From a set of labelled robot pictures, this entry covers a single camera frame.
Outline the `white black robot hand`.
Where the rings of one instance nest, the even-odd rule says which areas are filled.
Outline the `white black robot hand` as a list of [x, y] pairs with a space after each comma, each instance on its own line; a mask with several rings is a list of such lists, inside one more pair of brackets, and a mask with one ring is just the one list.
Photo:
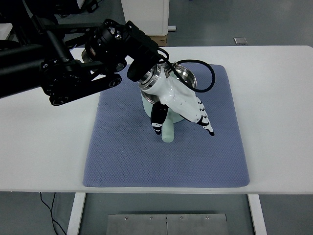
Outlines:
[[171, 109], [187, 121], [202, 126], [211, 136], [215, 135], [204, 104], [195, 92], [176, 76], [166, 76], [162, 71], [159, 76], [140, 82], [139, 87], [143, 92], [158, 97], [151, 113], [151, 125], [156, 134], [161, 134], [168, 109]]

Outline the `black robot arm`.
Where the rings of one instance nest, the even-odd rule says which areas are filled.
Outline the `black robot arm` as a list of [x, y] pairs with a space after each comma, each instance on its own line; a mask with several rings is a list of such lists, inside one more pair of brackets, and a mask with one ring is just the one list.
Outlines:
[[35, 40], [0, 52], [0, 95], [42, 88], [54, 106], [113, 88], [119, 72], [137, 82], [164, 59], [158, 45], [132, 22], [45, 25], [32, 18]]

